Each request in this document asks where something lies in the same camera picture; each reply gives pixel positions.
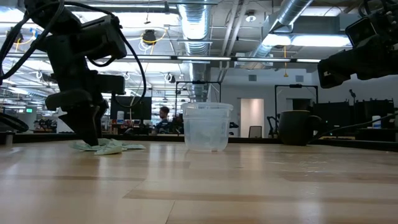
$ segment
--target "wooden table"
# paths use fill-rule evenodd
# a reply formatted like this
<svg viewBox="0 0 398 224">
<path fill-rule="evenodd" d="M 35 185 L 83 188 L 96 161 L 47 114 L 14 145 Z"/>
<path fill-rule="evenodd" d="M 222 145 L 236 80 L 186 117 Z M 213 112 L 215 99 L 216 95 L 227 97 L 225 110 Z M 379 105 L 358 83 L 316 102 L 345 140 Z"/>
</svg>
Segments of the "wooden table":
<svg viewBox="0 0 398 224">
<path fill-rule="evenodd" d="M 398 223 L 398 153 L 332 146 L 70 142 L 0 148 L 1 224 Z"/>
</svg>

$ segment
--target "black chair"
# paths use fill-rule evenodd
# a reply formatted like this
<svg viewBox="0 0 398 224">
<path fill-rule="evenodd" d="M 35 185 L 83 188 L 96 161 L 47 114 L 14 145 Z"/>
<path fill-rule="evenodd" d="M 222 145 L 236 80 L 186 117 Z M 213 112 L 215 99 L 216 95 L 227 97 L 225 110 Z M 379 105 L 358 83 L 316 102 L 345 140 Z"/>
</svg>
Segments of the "black chair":
<svg viewBox="0 0 398 224">
<path fill-rule="evenodd" d="M 249 138 L 262 138 L 262 126 L 250 126 Z"/>
</svg>

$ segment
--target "clear plastic cup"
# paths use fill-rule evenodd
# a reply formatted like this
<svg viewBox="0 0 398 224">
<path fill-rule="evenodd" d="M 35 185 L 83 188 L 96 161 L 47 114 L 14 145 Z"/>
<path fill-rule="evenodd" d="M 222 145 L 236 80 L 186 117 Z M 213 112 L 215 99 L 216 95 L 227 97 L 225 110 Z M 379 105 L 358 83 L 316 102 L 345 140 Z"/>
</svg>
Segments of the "clear plastic cup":
<svg viewBox="0 0 398 224">
<path fill-rule="evenodd" d="M 222 151 L 228 143 L 233 106 L 226 103 L 181 105 L 185 144 L 196 151 Z"/>
</svg>

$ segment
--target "light green cloth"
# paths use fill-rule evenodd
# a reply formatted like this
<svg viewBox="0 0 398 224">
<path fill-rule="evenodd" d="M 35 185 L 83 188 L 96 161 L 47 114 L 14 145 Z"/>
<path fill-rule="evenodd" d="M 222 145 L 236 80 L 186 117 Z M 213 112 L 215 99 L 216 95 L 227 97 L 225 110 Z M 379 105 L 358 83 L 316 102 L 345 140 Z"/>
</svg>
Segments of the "light green cloth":
<svg viewBox="0 0 398 224">
<path fill-rule="evenodd" d="M 95 151 L 95 155 L 116 154 L 128 149 L 146 149 L 143 145 L 129 144 L 115 139 L 98 139 L 98 146 L 90 146 L 85 142 L 72 142 L 69 147 L 81 151 Z"/>
</svg>

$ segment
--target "person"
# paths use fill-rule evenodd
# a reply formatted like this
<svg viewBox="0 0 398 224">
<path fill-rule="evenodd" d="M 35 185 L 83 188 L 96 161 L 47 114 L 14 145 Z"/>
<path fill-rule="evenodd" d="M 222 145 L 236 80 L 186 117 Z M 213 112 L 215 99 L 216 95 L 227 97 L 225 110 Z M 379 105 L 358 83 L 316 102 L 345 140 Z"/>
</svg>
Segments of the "person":
<svg viewBox="0 0 398 224">
<path fill-rule="evenodd" d="M 160 108 L 159 111 L 159 116 L 161 118 L 161 121 L 156 124 L 155 130 L 157 134 L 160 133 L 169 133 L 169 121 L 167 119 L 167 116 L 169 115 L 170 109 L 166 106 L 163 106 Z"/>
</svg>

